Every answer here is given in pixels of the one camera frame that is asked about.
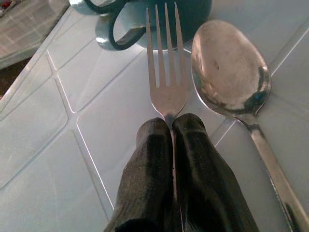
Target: white tile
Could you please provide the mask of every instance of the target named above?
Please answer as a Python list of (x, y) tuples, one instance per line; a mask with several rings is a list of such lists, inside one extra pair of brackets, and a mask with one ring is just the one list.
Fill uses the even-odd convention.
[(245, 126), (235, 123), (216, 148), (234, 172), (260, 232), (288, 232), (265, 166)]
[(300, 110), (270, 96), (258, 121), (300, 202), (309, 212), (309, 119), (301, 115)]
[(65, 125), (67, 115), (53, 79), (0, 122), (0, 186), (13, 178)]
[(132, 155), (132, 147), (135, 147), (139, 127), (159, 116), (151, 105), (148, 83), (147, 55), (143, 52), (126, 72), (104, 89), (78, 120), (113, 203), (123, 167)]
[(83, 48), (58, 72), (72, 110), (83, 108), (142, 50), (134, 45), (126, 51), (107, 51), (97, 41)]
[(73, 8), (69, 8), (68, 11), (71, 11), (70, 16), (57, 32), (57, 35), (54, 37), (54, 40), (59, 38), (63, 33), (69, 30), (73, 25), (75, 25), (79, 20), (81, 20), (84, 17), (84, 15), (78, 13)]
[(309, 32), (272, 76), (272, 93), (309, 118)]
[(30, 72), (25, 77), (22, 84), (17, 88), (4, 109), (0, 111), (0, 121), (17, 107), (22, 101), (35, 92), (48, 78), (52, 76), (52, 70), (49, 66), (46, 56), (41, 59), (31, 68)]
[(216, 0), (210, 18), (234, 24), (271, 63), (308, 17), (308, 10), (307, 0)]
[(47, 50), (56, 69), (65, 65), (83, 47), (95, 39), (97, 19), (97, 16), (84, 17), (51, 43)]
[(103, 208), (70, 131), (1, 192), (1, 230), (102, 232)]

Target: tile grout line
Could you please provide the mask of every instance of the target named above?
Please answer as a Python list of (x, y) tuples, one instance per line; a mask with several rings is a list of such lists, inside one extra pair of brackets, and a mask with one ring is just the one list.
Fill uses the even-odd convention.
[(273, 76), (276, 73), (276, 71), (281, 67), (281, 65), (285, 62), (285, 60), (292, 53), (294, 48), (300, 43), (303, 37), (308, 33), (308, 31), (309, 31), (309, 17), (307, 17), (305, 21), (297, 28), (294, 35), (280, 50), (275, 59), (270, 63), (269, 71), (271, 73), (271, 76)]
[(25, 102), (29, 97), (31, 97), (37, 90), (39, 90), (39, 88), (41, 88), (43, 85), (46, 84), (46, 82), (49, 81), (49, 79), (51, 79), (54, 75), (54, 72), (53, 72), (53, 69), (52, 67), (50, 67), (50, 71), (52, 72), (52, 74), (44, 81), (42, 82), (42, 84), (40, 84), (33, 92), (31, 92), (27, 97), (25, 97), (25, 99), (23, 99), (20, 103), (18, 103), (16, 106), (13, 107), (13, 109), (11, 109), (6, 115), (4, 115), (4, 117), (0, 118), (0, 122), (2, 122), (5, 118), (7, 118), (13, 111), (15, 111), (23, 102)]
[(70, 59), (68, 59), (67, 61), (65, 61), (63, 64), (59, 65), (59, 67), (56, 68), (55, 64), (53, 63), (53, 67), (56, 71), (61, 70), (66, 64), (68, 64), (71, 60), (73, 60), (79, 53), (81, 53), (88, 45), (91, 44), (91, 42), (93, 42), (95, 40), (95, 37), (91, 38), (83, 47), (81, 47), (81, 49), (76, 52), (72, 57), (70, 57)]
[(80, 115), (85, 112), (88, 107), (91, 106), (91, 104), (96, 101), (96, 99), (102, 94), (102, 92), (108, 88), (113, 82), (115, 82), (117, 80), (117, 78), (124, 72), (124, 70), (129, 67), (140, 55), (141, 53), (143, 53), (145, 51), (145, 49), (141, 50), (121, 71), (119, 71), (118, 74), (115, 75), (115, 77), (113, 77), (109, 82), (107, 82), (107, 84), (96, 94), (94, 95), (94, 97), (86, 104), (84, 105), (81, 109), (77, 110), (76, 112), (78, 112)]
[(79, 135), (80, 135), (80, 137), (81, 137), (81, 139), (82, 139), (82, 141), (83, 141), (83, 144), (84, 144), (84, 146), (85, 146), (85, 148), (86, 148), (86, 150), (87, 150), (87, 152), (88, 152), (88, 155), (89, 155), (89, 157), (90, 157), (90, 159), (91, 159), (91, 161), (92, 161), (93, 167), (95, 168), (96, 174), (97, 174), (97, 176), (99, 177), (100, 183), (101, 183), (102, 187), (104, 188), (104, 191), (105, 191), (105, 193), (106, 193), (106, 196), (107, 196), (107, 198), (108, 198), (108, 200), (109, 200), (109, 202), (110, 202), (110, 204), (111, 204), (111, 206), (112, 206), (112, 209), (114, 209), (114, 205), (112, 204), (111, 198), (109, 197), (109, 195), (108, 195), (108, 193), (107, 193), (107, 190), (106, 190), (106, 188), (105, 188), (105, 185), (104, 185), (104, 183), (103, 183), (103, 180), (102, 180), (102, 178), (101, 178), (101, 176), (100, 176), (100, 174), (99, 174), (99, 172), (98, 172), (97, 166), (96, 166), (96, 164), (95, 164), (95, 162), (94, 162), (94, 160), (93, 160), (93, 158), (92, 158), (92, 155), (90, 154), (90, 151), (89, 151), (89, 149), (88, 149), (88, 146), (87, 146), (87, 144), (86, 144), (86, 142), (85, 142), (85, 140), (84, 140), (84, 137), (83, 137), (83, 135), (82, 135), (82, 132), (81, 132), (81, 130), (80, 130), (80, 128), (79, 128), (79, 126), (78, 126), (77, 124), (76, 124), (76, 127), (77, 127), (77, 130), (78, 130), (78, 132), (79, 132)]
[(306, 122), (309, 122), (308, 117), (306, 117), (306, 115), (307, 115), (308, 112), (309, 112), (308, 110), (302, 109), (301, 107), (298, 107), (298, 106), (293, 105), (291, 102), (289, 102), (289, 101), (287, 101), (286, 99), (284, 99), (284, 98), (278, 96), (277, 94), (274, 94), (274, 93), (270, 93), (270, 94), (271, 94), (275, 99), (277, 99), (278, 101), (284, 103), (284, 105), (286, 105), (286, 106), (288, 105), (289, 107), (293, 108), (295, 111), (298, 111), (299, 113), (300, 113), (300, 112), (304, 113), (305, 116), (304, 116), (304, 117), (301, 117), (299, 114), (295, 113), (294, 110), (286, 109), (287, 111), (290, 112), (290, 114), (292, 114), (292, 115), (294, 115), (294, 116), (300, 118), (301, 120), (304, 120), (304, 121), (306, 121)]
[[(105, 188), (105, 185), (102, 184), (102, 178), (97, 173), (97, 170), (95, 166), (93, 165), (93, 159), (92, 156), (89, 154), (88, 147), (86, 146), (84, 142), (84, 138), (82, 137), (80, 130), (78, 126), (74, 127), (71, 132), (73, 133), (75, 140), (77, 142), (77, 145), (79, 147), (79, 150), (81, 152), (82, 159), (85, 163), (85, 166), (87, 168), (88, 174), (90, 176), (91, 182), (93, 184), (93, 187), (97, 193), (97, 196), (99, 198), (100, 204), (102, 206), (102, 209), (105, 213), (106, 219), (109, 221), (112, 218), (112, 212), (113, 212), (113, 205), (110, 204), (111, 199), (107, 193), (107, 190)], [(107, 199), (109, 203), (109, 208), (107, 209), (106, 205), (104, 204), (105, 200)]]
[(49, 146), (54, 143), (54, 141), (56, 141), (57, 139), (59, 139), (59, 137), (62, 134), (62, 131), (65, 127), (68, 126), (68, 119), (67, 121), (64, 123), (63, 126), (61, 126), (61, 128), (59, 129), (58, 132), (56, 132), (51, 138), (50, 140), (48, 140), (41, 148), (38, 149), (37, 152), (35, 152), (35, 155), (30, 158), (23, 167), (21, 167), (1, 188), (0, 190), (3, 191), (4, 189), (6, 189), (18, 176), (20, 176), (29, 166), (31, 166), (40, 156), (41, 154), (47, 149), (49, 148)]
[(210, 135), (211, 142), (216, 147), (224, 136), (229, 132), (232, 126), (235, 124), (235, 120), (225, 118), (225, 120), (216, 128), (216, 130)]
[(0, 101), (0, 113), (4, 110), (6, 105), (9, 103), (9, 101), (12, 99), (13, 95), (17, 92), (17, 90), (21, 87), (22, 83), (26, 79), (26, 77), (29, 75), (29, 73), (32, 71), (35, 64), (38, 62), (38, 60), (44, 55), (44, 52), (46, 51), (48, 45), (53, 42), (53, 38), (57, 34), (57, 32), (61, 29), (63, 24), (66, 22), (66, 20), (69, 18), (70, 14), (72, 13), (72, 9), (70, 8), (63, 14), (57, 25), (53, 28), (51, 34), (54, 34), (50, 38), (46, 38), (44, 42), (41, 44), (40, 48), (36, 51), (36, 53), (33, 55), (29, 63), (26, 65), (26, 67), (22, 70), (22, 72), (18, 75), (14, 83), (11, 85), (10, 89), (15, 87), (14, 92), (12, 94), (5, 94), (3, 98)]

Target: dark green mug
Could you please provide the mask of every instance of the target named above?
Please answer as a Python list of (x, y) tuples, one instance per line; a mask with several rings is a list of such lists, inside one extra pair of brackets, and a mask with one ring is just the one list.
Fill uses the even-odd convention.
[[(209, 16), (211, 0), (106, 0), (95, 5), (91, 0), (69, 0), (72, 7), (82, 14), (100, 15), (96, 25), (97, 42), (108, 50), (124, 50), (137, 43), (147, 46), (146, 8), (149, 9), (153, 48), (157, 49), (155, 29), (155, 5), (158, 6), (163, 49), (166, 49), (165, 2), (168, 5), (172, 47), (177, 47), (175, 8), (176, 2), (182, 27), (183, 42), (194, 37), (195, 32)], [(127, 30), (119, 40), (114, 37), (116, 19)]]

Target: stainless steel fork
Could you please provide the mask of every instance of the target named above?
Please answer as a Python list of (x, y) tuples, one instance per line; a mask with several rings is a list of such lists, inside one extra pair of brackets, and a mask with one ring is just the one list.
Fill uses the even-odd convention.
[(159, 86), (156, 86), (155, 81), (155, 64), (154, 64), (154, 55), (153, 55), (153, 46), (151, 40), (151, 31), (149, 23), (149, 11), (147, 9), (147, 54), (148, 54), (148, 70), (149, 70), (149, 88), (150, 88), (150, 97), (151, 102), (164, 118), (167, 123), (173, 143), (173, 230), (182, 231), (182, 219), (181, 219), (181, 209), (178, 203), (177, 196), (177, 170), (176, 170), (176, 156), (175, 156), (175, 141), (172, 130), (172, 124), (179, 112), (184, 107), (187, 100), (187, 87), (188, 87), (188, 77), (186, 72), (185, 59), (183, 54), (183, 39), (181, 26), (179, 21), (179, 14), (177, 5), (175, 3), (175, 18), (176, 18), (176, 34), (177, 34), (177, 47), (178, 53), (180, 56), (180, 69), (181, 69), (181, 81), (180, 84), (176, 82), (176, 72), (174, 66), (174, 56), (172, 53), (172, 43), (170, 37), (169, 29), (169, 15), (168, 15), (168, 6), (165, 3), (165, 18), (166, 18), (166, 31), (167, 31), (167, 42), (168, 42), (168, 54), (169, 54), (169, 77), (170, 85), (167, 86), (165, 78), (165, 67), (160, 35), (160, 25), (159, 25), (159, 16), (158, 16), (158, 7), (155, 6), (155, 18), (156, 18), (156, 33), (157, 33), (157, 42), (158, 42), (158, 57), (159, 57)]

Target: metal spoon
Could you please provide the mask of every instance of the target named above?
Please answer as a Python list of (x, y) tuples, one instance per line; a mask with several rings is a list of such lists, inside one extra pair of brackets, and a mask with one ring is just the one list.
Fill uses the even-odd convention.
[(203, 24), (193, 39), (191, 64), (201, 101), (248, 128), (268, 169), (290, 230), (309, 232), (308, 216), (256, 121), (271, 87), (268, 67), (261, 54), (237, 28), (212, 20)]

